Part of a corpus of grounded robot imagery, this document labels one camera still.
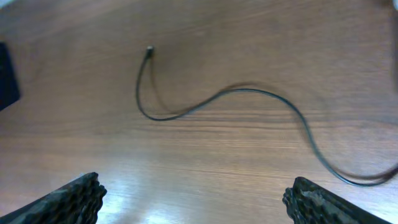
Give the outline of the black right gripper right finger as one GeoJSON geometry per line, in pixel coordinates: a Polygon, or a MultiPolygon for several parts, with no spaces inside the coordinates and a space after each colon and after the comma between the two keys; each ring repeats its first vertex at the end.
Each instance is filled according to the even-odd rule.
{"type": "Polygon", "coordinates": [[[282,202],[295,224],[389,224],[304,177],[285,190],[282,202]]]}

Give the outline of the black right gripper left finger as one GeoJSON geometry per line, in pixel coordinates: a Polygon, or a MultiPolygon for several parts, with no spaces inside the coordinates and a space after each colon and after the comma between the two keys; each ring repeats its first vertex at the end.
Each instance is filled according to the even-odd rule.
{"type": "Polygon", "coordinates": [[[1,217],[1,224],[95,224],[107,190],[87,173],[1,217]]]}

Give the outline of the blue Galaxy smartphone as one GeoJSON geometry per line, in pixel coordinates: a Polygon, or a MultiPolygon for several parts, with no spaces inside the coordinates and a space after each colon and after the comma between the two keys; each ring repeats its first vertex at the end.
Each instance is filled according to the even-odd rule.
{"type": "Polygon", "coordinates": [[[1,42],[1,110],[21,97],[12,59],[4,42],[1,42]]]}

